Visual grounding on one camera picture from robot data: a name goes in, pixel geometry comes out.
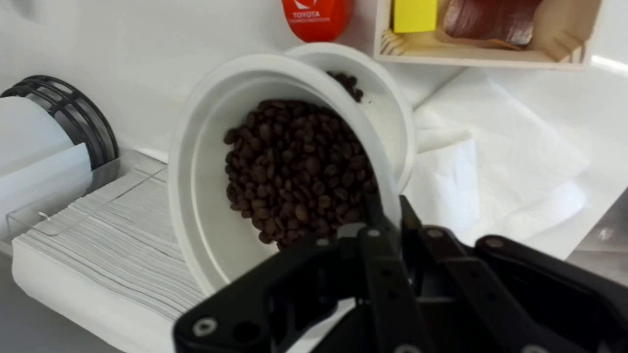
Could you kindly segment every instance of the yellow object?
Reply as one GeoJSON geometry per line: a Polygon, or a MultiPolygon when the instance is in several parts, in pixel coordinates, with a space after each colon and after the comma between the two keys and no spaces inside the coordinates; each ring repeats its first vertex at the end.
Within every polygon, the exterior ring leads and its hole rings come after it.
{"type": "Polygon", "coordinates": [[[417,33],[436,29],[438,0],[395,0],[393,6],[395,33],[417,33]]]}

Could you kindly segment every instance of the red container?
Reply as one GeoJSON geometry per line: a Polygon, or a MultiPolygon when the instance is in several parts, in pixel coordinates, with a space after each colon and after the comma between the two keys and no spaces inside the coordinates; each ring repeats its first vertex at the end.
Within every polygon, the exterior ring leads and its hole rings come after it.
{"type": "Polygon", "coordinates": [[[303,41],[334,41],[350,21],[354,0],[283,0],[291,29],[303,41]]]}

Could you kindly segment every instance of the white bowl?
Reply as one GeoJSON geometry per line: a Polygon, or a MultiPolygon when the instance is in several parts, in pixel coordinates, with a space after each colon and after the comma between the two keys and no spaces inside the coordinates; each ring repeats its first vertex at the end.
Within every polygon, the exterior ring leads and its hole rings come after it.
{"type": "Polygon", "coordinates": [[[397,190],[411,180],[417,131],[413,110],[393,76],[362,51],[336,43],[307,43],[285,53],[323,70],[346,72],[358,78],[366,92],[360,108],[374,123],[395,172],[397,190]]]}
{"type": "Polygon", "coordinates": [[[275,253],[250,219],[230,210],[224,133],[262,100],[287,98],[336,110],[366,147],[379,182],[385,216],[401,223],[397,182],[378,131],[354,98],[327,72],[297,59],[252,55],[219,67],[201,80],[175,133],[170,198],[183,255],[207,294],[275,253]]]}

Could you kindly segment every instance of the red lid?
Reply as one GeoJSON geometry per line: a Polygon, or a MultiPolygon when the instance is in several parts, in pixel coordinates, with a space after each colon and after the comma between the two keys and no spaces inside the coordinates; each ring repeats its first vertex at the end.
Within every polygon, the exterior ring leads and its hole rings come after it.
{"type": "Polygon", "coordinates": [[[354,0],[283,0],[291,29],[303,41],[334,41],[344,33],[354,0]]]}

